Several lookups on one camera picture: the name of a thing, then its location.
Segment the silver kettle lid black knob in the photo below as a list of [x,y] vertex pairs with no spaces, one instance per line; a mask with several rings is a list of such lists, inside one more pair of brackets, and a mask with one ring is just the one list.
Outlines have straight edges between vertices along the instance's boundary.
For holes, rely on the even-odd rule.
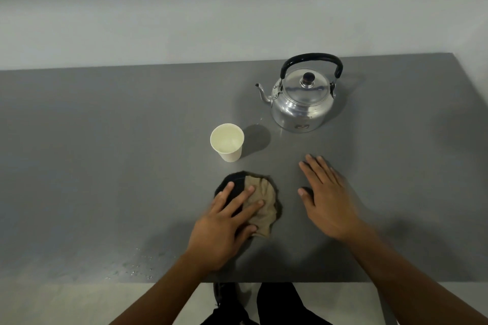
[[327,98],[330,82],[320,72],[309,68],[292,69],[282,81],[283,93],[292,101],[312,106]]

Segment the black and tan cloth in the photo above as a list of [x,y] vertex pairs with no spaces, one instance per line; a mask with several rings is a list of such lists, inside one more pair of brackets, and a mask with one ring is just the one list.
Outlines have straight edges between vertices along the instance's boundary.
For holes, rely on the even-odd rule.
[[263,207],[248,220],[247,224],[256,227],[256,231],[252,235],[253,237],[269,238],[273,223],[276,222],[282,213],[282,206],[278,199],[278,189],[274,181],[267,175],[242,170],[227,175],[216,188],[214,196],[222,192],[228,183],[233,183],[234,187],[229,193],[224,206],[227,206],[245,189],[253,186],[253,194],[234,211],[233,216],[239,214],[249,205],[263,201]]

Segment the person's left forearm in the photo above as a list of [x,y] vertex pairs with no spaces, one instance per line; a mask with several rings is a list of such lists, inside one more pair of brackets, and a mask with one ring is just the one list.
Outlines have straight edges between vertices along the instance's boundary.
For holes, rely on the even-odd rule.
[[109,325],[172,325],[195,289],[217,265],[215,255],[188,250]]

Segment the person's black trousers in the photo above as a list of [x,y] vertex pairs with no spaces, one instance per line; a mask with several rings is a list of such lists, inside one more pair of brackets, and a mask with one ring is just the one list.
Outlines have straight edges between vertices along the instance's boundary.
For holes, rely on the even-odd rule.
[[308,310],[293,283],[262,283],[257,295],[259,322],[238,297],[237,283],[214,283],[217,308],[201,325],[332,325]]

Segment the person's right forearm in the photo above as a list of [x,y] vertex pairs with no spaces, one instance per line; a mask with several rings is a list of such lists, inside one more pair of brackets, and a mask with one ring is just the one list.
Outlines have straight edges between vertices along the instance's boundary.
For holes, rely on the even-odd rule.
[[488,318],[413,266],[359,220],[343,242],[399,325],[488,325]]

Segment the white paper cup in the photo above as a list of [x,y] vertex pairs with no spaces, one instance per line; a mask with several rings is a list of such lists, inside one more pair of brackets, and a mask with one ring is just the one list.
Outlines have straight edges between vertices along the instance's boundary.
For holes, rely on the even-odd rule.
[[229,163],[236,162],[241,158],[244,141],[243,130],[231,123],[217,126],[210,136],[211,147],[224,161]]

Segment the person's left hand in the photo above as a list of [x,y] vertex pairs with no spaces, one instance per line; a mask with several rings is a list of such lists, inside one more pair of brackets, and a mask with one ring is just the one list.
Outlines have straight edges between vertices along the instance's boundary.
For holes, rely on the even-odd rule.
[[234,217],[223,216],[224,203],[233,187],[233,183],[228,183],[214,197],[209,210],[195,223],[186,249],[186,252],[203,250],[215,255],[218,265],[213,271],[221,269],[238,253],[241,247],[236,247],[237,231],[247,225],[248,220],[264,205],[263,201],[258,201]]

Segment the person's right hand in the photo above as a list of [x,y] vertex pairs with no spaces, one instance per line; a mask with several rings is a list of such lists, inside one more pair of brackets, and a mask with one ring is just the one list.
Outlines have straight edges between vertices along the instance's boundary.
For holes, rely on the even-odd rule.
[[[330,169],[331,166],[322,156],[315,158],[319,157]],[[299,162],[299,168],[305,175],[305,160]],[[311,186],[309,183],[309,188],[314,191],[316,206],[314,218],[309,219],[325,235],[349,243],[365,231],[367,226],[360,219],[347,188],[338,187],[334,183],[319,186]]]

